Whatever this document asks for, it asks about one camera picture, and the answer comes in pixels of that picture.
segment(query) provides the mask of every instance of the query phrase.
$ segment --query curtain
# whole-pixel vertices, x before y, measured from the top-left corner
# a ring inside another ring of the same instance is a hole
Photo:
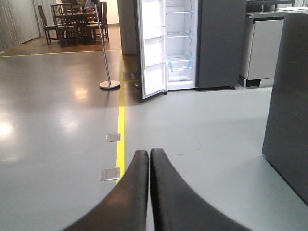
[[[50,5],[55,0],[0,0],[0,51],[40,36],[41,18],[37,5],[44,7],[46,18],[53,24]]]

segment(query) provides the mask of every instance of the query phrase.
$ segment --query gray cabinet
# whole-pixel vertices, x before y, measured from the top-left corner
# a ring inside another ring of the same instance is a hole
[[[281,18],[246,18],[240,68],[242,80],[274,78],[282,26]]]

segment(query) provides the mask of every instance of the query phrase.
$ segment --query yellow floor line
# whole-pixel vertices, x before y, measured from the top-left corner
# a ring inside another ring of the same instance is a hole
[[[121,140],[117,143],[116,166],[120,167],[120,179],[125,173],[125,88],[123,84],[123,59],[119,71],[120,87],[120,106],[119,106],[119,125],[118,133],[121,134]]]
[[[106,51],[121,51],[121,50],[120,50],[120,49],[115,49],[115,50],[106,50]],[[59,52],[59,53],[45,53],[45,54],[21,54],[21,55],[0,56],[0,58],[6,58],[6,57],[19,57],[19,56],[50,55],[50,54],[88,53],[88,52],[102,52],[102,51],[73,51],[73,52]]]

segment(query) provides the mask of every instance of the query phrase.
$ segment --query dark gray refrigerator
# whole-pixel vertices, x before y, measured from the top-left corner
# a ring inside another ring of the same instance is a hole
[[[142,98],[238,82],[246,0],[136,0]]]

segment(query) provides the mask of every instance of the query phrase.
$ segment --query refrigerator drawer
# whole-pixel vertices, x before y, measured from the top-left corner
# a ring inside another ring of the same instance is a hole
[[[192,79],[192,57],[185,54],[168,56],[168,81],[186,81]]]

